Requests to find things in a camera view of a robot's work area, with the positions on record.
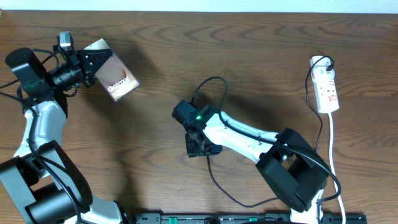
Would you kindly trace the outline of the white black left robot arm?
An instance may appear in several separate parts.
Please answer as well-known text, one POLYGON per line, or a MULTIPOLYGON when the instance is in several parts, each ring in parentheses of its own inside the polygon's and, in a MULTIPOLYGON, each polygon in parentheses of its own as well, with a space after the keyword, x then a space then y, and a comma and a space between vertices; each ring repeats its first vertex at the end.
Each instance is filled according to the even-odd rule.
POLYGON ((110 49, 75 50, 54 46, 50 56, 64 64, 47 71, 36 50, 17 49, 6 64, 20 82, 16 100, 27 120, 22 143, 1 164, 1 182, 26 223, 129 223, 115 201, 91 193, 76 165, 61 148, 68 116, 68 90, 92 86, 110 49))

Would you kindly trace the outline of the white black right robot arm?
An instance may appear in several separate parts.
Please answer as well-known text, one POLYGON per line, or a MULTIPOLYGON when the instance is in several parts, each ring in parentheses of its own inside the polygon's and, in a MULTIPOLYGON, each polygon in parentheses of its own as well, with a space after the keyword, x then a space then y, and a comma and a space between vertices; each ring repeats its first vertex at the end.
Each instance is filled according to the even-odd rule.
POLYGON ((228 147, 252 160, 279 200, 291 209, 295 223, 318 223, 323 212, 317 205, 327 183, 324 162, 299 133, 263 131, 218 112, 207 105, 199 110, 182 100, 172 111, 186 130, 189 157, 215 156, 228 147))

